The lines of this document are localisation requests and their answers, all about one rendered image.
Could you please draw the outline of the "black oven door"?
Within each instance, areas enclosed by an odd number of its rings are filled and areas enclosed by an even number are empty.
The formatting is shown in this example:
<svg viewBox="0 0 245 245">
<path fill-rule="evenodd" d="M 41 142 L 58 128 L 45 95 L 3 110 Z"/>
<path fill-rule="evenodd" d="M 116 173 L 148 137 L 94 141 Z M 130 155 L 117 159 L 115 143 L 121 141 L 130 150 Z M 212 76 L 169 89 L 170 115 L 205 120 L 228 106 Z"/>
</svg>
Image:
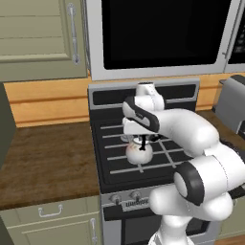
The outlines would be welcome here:
<svg viewBox="0 0 245 245">
<path fill-rule="evenodd" d="M 150 208 L 124 212 L 121 205 L 102 209 L 103 245 L 147 245 L 161 225 Z M 221 223 L 192 218 L 187 236 L 195 245 L 214 245 Z"/>
</svg>

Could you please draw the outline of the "silver microwave oven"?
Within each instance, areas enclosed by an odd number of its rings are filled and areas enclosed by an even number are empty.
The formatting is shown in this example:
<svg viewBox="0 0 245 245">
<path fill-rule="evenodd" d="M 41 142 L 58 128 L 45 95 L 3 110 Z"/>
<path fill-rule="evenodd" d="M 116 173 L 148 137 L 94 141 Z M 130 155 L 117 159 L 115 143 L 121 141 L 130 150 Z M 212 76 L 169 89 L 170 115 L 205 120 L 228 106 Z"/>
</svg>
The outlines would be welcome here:
<svg viewBox="0 0 245 245">
<path fill-rule="evenodd" d="M 236 0 L 85 0 L 93 80 L 218 74 Z"/>
</svg>

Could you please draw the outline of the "silver stove knob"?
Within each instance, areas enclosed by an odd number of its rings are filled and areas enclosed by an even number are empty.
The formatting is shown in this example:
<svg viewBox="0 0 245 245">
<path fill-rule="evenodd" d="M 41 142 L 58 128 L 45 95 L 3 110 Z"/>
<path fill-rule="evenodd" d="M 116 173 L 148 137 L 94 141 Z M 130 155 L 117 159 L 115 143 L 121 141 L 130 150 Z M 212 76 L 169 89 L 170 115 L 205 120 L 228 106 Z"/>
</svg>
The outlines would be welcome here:
<svg viewBox="0 0 245 245">
<path fill-rule="evenodd" d="M 110 197 L 110 200 L 115 204 L 115 205 L 119 205 L 122 202 L 122 198 L 118 195 L 118 194 L 113 194 Z"/>
<path fill-rule="evenodd" d="M 131 197 L 136 201 L 136 202 L 139 202 L 140 199 L 142 198 L 142 194 L 138 191 L 138 190 L 135 190 L 131 193 Z"/>
</svg>

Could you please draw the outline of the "silver and black stove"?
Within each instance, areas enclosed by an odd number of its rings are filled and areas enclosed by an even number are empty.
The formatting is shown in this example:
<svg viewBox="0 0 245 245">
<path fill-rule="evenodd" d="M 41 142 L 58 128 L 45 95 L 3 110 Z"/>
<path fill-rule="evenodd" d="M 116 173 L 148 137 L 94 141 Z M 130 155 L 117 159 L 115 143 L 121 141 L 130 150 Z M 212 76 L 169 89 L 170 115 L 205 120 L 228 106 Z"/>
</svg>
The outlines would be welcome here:
<svg viewBox="0 0 245 245">
<path fill-rule="evenodd" d="M 192 184 L 199 174 L 190 164 L 184 149 L 165 136 L 155 135 L 148 140 L 153 149 L 152 160 L 145 165 L 130 164 L 125 155 L 127 145 L 135 135 L 123 133 L 123 101 L 136 94 L 136 82 L 111 82 L 88 87 L 88 103 L 93 144 L 100 182 L 100 211 L 115 205 L 110 197 L 118 194 L 124 212 L 149 208 L 150 192 L 173 183 L 176 169 Z M 131 193 L 142 194 L 136 202 Z"/>
</svg>

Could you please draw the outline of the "green wall cupboard door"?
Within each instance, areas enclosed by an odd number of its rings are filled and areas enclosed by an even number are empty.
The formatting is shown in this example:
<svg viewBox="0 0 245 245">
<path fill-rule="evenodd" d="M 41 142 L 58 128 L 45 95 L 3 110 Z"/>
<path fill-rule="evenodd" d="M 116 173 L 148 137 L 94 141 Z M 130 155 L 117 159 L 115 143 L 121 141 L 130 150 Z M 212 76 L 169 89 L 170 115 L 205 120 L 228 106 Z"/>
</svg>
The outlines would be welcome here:
<svg viewBox="0 0 245 245">
<path fill-rule="evenodd" d="M 69 3 L 76 8 L 79 65 Z M 0 82 L 86 76 L 82 0 L 0 0 Z"/>
</svg>

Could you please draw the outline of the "dark green tall cabinet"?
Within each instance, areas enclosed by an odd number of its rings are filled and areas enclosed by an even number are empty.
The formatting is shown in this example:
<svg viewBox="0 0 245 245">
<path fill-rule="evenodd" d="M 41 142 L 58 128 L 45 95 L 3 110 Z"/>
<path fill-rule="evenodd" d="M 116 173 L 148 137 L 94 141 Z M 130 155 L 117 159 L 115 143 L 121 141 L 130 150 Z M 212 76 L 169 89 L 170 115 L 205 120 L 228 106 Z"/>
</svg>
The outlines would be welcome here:
<svg viewBox="0 0 245 245">
<path fill-rule="evenodd" d="M 0 169 L 4 165 L 16 125 L 4 84 L 0 83 Z"/>
</svg>

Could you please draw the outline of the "green base cupboard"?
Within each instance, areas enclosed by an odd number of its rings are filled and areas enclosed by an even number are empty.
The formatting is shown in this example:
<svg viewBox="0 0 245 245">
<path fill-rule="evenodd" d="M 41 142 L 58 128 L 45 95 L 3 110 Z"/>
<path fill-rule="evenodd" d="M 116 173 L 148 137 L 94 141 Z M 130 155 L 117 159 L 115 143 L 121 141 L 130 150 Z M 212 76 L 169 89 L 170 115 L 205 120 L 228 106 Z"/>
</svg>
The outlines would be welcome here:
<svg viewBox="0 0 245 245">
<path fill-rule="evenodd" d="M 234 200 L 231 216 L 222 223 L 219 239 L 245 234 L 245 197 Z"/>
</svg>

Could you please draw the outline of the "green base cupboard door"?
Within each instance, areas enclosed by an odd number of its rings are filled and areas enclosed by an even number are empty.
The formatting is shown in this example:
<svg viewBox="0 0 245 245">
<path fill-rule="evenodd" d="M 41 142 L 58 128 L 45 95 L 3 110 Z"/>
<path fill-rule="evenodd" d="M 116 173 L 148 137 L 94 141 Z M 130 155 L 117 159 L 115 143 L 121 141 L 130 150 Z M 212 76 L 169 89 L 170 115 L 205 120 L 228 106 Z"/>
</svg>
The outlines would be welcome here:
<svg viewBox="0 0 245 245">
<path fill-rule="evenodd" d="M 91 219 L 8 228 L 14 245 L 93 245 Z M 98 244 L 100 229 L 96 225 Z"/>
</svg>

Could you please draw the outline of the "green drawer front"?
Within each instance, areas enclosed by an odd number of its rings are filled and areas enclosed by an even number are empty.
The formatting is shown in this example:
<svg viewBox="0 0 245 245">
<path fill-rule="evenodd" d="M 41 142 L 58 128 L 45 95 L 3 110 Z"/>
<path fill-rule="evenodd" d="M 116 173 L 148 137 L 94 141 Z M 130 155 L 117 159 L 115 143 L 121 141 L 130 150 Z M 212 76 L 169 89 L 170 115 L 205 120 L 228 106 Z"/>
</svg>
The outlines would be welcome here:
<svg viewBox="0 0 245 245">
<path fill-rule="evenodd" d="M 38 215 L 39 207 L 54 206 L 58 204 L 63 205 L 63 211 L 61 215 L 50 218 L 41 218 Z M 0 216 L 2 217 L 5 225 L 7 227 L 11 227 L 35 222 L 43 222 L 52 219 L 60 219 L 80 214 L 87 214 L 91 212 L 98 212 L 99 210 L 100 199 L 97 196 L 88 196 L 78 199 L 70 199 L 65 201 L 40 204 L 36 206 L 4 210 L 0 211 Z"/>
</svg>

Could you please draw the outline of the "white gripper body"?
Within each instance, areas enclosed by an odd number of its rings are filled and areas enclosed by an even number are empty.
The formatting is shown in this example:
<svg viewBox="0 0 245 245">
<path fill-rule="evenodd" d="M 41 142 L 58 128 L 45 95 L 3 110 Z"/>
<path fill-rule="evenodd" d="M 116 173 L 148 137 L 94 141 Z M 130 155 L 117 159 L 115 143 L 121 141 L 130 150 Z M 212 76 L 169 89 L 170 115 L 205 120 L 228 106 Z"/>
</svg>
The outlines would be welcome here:
<svg viewBox="0 0 245 245">
<path fill-rule="evenodd" d="M 134 121 L 122 119 L 123 133 L 125 135 L 150 135 L 151 132 Z"/>
</svg>

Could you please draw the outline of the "silver toaster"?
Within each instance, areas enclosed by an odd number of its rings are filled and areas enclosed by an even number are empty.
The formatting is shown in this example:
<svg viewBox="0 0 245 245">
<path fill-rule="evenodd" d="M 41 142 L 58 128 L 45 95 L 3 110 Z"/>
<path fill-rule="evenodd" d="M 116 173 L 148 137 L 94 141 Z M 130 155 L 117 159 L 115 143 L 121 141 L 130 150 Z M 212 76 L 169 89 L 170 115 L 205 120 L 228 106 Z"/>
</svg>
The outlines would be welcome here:
<svg viewBox="0 0 245 245">
<path fill-rule="evenodd" d="M 245 139 L 245 77 L 232 75 L 220 83 L 222 88 L 214 113 L 224 125 Z"/>
</svg>

